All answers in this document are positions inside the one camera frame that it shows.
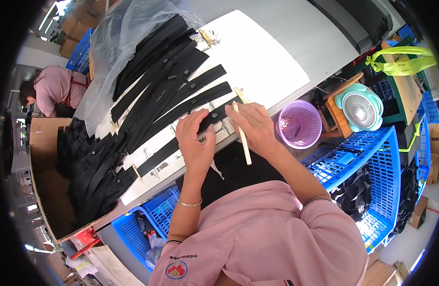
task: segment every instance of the silver bracelet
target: silver bracelet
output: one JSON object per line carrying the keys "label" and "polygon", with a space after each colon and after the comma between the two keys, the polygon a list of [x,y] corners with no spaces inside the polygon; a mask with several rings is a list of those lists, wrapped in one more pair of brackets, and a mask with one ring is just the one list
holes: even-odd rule
{"label": "silver bracelet", "polygon": [[180,201],[180,199],[178,199],[178,202],[181,203],[184,206],[196,207],[196,206],[198,206],[198,205],[200,205],[202,203],[202,197],[200,198],[200,202],[198,204],[186,204],[186,203],[183,203],[182,201]]}

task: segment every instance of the woman's left hand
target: woman's left hand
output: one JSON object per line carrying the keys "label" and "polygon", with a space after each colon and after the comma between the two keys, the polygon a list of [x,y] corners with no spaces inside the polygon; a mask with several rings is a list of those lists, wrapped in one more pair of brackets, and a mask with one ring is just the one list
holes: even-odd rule
{"label": "woman's left hand", "polygon": [[178,121],[176,130],[178,146],[186,164],[186,173],[202,180],[202,182],[212,163],[216,145],[213,125],[207,129],[205,144],[197,140],[199,124],[208,114],[209,111],[206,109],[194,111]]}

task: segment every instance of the shirt logo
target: shirt logo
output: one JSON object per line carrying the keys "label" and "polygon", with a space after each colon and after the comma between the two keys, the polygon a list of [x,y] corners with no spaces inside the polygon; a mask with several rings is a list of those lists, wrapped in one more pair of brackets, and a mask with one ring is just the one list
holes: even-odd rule
{"label": "shirt logo", "polygon": [[186,276],[187,272],[188,266],[183,261],[172,263],[165,269],[165,274],[170,279],[181,279]]}

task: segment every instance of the small fan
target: small fan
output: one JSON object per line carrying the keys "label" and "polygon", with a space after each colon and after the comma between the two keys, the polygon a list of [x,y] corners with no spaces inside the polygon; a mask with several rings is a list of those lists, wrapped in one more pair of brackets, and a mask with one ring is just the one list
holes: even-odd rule
{"label": "small fan", "polygon": [[344,111],[353,132],[375,131],[382,125],[383,103],[361,83],[344,89],[335,97],[335,104]]}

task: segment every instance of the white pencil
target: white pencil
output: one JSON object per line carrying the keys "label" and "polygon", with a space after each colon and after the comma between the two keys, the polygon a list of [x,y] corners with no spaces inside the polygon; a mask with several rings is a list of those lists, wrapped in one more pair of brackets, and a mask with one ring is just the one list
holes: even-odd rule
{"label": "white pencil", "polygon": [[[239,106],[235,101],[232,102],[232,107],[234,108],[235,111],[239,112]],[[246,143],[245,133],[239,126],[238,128],[240,133],[240,140],[242,140],[243,152],[245,153],[246,164],[251,165],[250,150],[248,149],[248,144]]]}

